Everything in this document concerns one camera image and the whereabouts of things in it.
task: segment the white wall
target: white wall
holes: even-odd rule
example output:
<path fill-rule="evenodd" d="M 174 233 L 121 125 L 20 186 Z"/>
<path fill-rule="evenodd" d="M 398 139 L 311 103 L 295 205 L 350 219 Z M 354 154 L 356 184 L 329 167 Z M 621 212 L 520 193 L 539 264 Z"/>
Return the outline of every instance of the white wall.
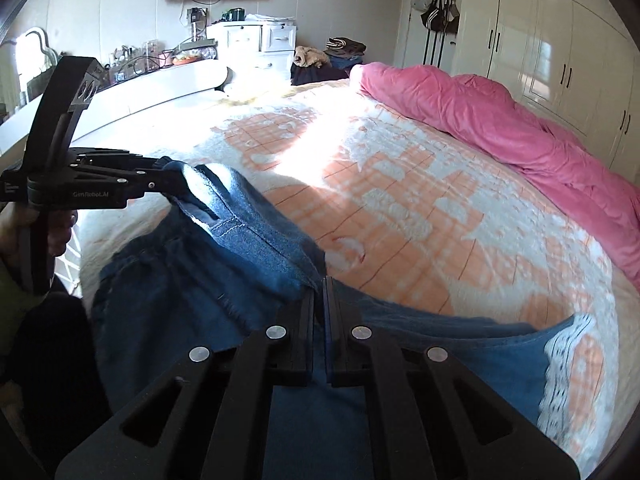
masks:
<path fill-rule="evenodd" d="M 348 36 L 367 45 L 367 60 L 391 64 L 401 0 L 223 0 L 210 5 L 210 15 L 244 7 L 246 12 L 295 16 L 298 43 L 324 47 L 332 36 Z M 107 62 L 123 44 L 138 46 L 158 39 L 172 48 L 188 38 L 189 0 L 28 0 L 10 34 L 43 28 L 50 46 Z"/>

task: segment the pink comforter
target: pink comforter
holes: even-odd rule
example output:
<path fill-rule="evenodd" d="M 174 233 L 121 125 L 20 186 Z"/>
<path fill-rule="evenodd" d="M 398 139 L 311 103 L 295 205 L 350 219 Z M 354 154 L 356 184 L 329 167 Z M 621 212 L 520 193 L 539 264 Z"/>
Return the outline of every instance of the pink comforter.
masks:
<path fill-rule="evenodd" d="M 351 85 L 522 174 L 593 235 L 640 290 L 640 189 L 589 155 L 573 133 L 476 75 L 372 63 L 353 68 Z"/>

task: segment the metal screw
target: metal screw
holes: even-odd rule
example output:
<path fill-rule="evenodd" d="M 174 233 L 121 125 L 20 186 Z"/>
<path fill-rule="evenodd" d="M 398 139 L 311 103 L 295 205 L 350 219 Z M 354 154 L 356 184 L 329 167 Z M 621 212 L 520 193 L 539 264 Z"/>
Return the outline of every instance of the metal screw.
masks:
<path fill-rule="evenodd" d="M 427 350 L 427 357 L 432 361 L 436 361 L 437 363 L 441 363 L 447 360 L 449 354 L 444 348 L 440 348 L 439 346 L 434 346 L 433 348 L 429 348 Z"/>
<path fill-rule="evenodd" d="M 371 337 L 371 329 L 368 326 L 357 326 L 351 330 L 351 335 L 356 339 L 369 339 Z"/>
<path fill-rule="evenodd" d="M 273 325 L 267 329 L 269 339 L 282 339 L 287 335 L 287 329 L 280 325 Z"/>
<path fill-rule="evenodd" d="M 202 361 L 206 361 L 209 358 L 209 355 L 210 352 L 208 348 L 204 348 L 204 346 L 196 346 L 196 348 L 189 352 L 189 359 L 194 363 L 200 363 Z"/>

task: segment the dark clothing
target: dark clothing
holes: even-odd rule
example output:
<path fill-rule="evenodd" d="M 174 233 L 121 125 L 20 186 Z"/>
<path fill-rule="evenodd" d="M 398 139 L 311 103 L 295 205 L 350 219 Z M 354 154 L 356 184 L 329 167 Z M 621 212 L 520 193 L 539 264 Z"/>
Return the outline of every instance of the dark clothing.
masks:
<path fill-rule="evenodd" d="M 82 301 L 58 281 L 24 318 L 6 379 L 22 389 L 22 418 L 48 474 L 111 416 Z"/>
<path fill-rule="evenodd" d="M 326 44 L 325 52 L 329 56 L 350 59 L 353 56 L 364 56 L 367 45 L 349 38 L 330 38 Z"/>
<path fill-rule="evenodd" d="M 295 64 L 291 65 L 291 84 L 293 86 L 306 85 L 308 83 L 320 83 L 322 81 L 338 81 L 340 79 L 348 79 L 349 74 L 344 70 L 333 68 L 331 66 L 315 66 L 301 67 Z"/>

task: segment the hanging bag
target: hanging bag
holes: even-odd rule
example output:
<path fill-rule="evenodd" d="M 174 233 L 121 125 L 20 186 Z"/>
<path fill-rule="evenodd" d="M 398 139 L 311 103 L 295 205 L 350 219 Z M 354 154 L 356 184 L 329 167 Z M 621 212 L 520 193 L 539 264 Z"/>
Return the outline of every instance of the hanging bag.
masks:
<path fill-rule="evenodd" d="M 447 23 L 446 33 L 457 34 L 458 28 L 460 27 L 460 11 L 458 10 L 455 0 L 452 0 L 451 5 L 449 6 L 449 14 L 451 16 L 451 21 Z"/>
<path fill-rule="evenodd" d="M 445 16 L 445 9 L 442 5 L 442 0 L 434 0 L 427 12 L 422 15 L 422 23 L 429 30 L 435 32 L 444 31 L 447 25 L 447 17 Z"/>
<path fill-rule="evenodd" d="M 427 12 L 433 0 L 411 0 L 412 9 L 418 12 Z"/>

